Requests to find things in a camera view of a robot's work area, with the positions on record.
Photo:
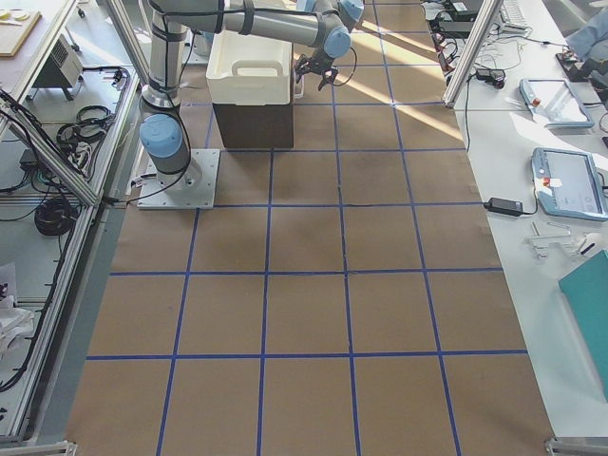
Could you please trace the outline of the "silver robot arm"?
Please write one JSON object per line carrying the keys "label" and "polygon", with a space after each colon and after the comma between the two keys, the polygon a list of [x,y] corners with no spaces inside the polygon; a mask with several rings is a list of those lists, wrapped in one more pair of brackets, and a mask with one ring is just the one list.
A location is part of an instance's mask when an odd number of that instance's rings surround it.
{"label": "silver robot arm", "polygon": [[161,188],[200,181],[181,123],[185,35],[210,41],[207,84],[222,143],[229,149],[294,145],[294,85],[302,76],[335,81],[334,61],[352,48],[361,1],[153,1],[152,50],[142,90],[144,150]]}

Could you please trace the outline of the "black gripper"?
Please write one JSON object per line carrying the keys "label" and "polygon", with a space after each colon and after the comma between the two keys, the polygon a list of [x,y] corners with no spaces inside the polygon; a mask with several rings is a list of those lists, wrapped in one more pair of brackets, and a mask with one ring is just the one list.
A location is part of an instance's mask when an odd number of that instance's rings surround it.
{"label": "black gripper", "polygon": [[294,64],[295,82],[299,84],[306,74],[321,76],[317,90],[321,91],[325,86],[333,86],[338,75],[338,69],[333,66],[334,58],[327,54],[322,48],[315,49],[308,56],[301,54]]}

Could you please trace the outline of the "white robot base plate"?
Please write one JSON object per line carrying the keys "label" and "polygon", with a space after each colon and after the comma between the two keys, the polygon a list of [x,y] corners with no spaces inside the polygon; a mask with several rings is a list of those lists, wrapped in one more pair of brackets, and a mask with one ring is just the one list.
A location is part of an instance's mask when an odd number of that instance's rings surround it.
{"label": "white robot base plate", "polygon": [[175,176],[158,174],[152,159],[147,159],[146,174],[153,174],[142,183],[140,209],[189,210],[212,209],[215,202],[219,171],[219,149],[193,149],[191,162],[185,174],[175,183]]}

